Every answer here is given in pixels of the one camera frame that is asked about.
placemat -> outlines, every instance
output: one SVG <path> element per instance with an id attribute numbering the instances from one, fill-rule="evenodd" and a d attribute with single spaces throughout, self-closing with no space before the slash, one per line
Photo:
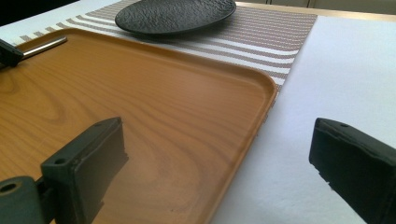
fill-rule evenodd
<path id="1" fill-rule="evenodd" d="M 311 14 L 237 7 L 231 17 L 204 30 L 166 38 L 146 38 L 132 36 L 114 22 L 117 13 L 134 2 L 137 1 L 122 0 L 58 22 L 44 30 L 21 36 L 15 44 L 54 30 L 74 27 L 256 68 L 267 73 L 280 91 L 317 18 Z"/>

black plate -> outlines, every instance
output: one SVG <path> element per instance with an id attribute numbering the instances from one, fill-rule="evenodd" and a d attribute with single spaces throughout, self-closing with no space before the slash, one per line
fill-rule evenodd
<path id="1" fill-rule="evenodd" d="M 141 35 L 172 35 L 222 21 L 236 9 L 233 0 L 142 0 L 121 10 L 116 24 Z"/>

